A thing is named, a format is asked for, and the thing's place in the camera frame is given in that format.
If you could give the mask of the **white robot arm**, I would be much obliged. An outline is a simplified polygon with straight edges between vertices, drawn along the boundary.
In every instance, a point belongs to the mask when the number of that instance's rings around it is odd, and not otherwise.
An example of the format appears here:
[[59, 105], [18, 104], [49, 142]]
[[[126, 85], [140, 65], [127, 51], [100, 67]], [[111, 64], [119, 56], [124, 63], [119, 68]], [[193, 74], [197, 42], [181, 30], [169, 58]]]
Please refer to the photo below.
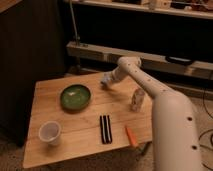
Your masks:
[[203, 171], [191, 100], [140, 69], [139, 57], [121, 57], [101, 83], [111, 86], [130, 76], [152, 98], [152, 142], [155, 171]]

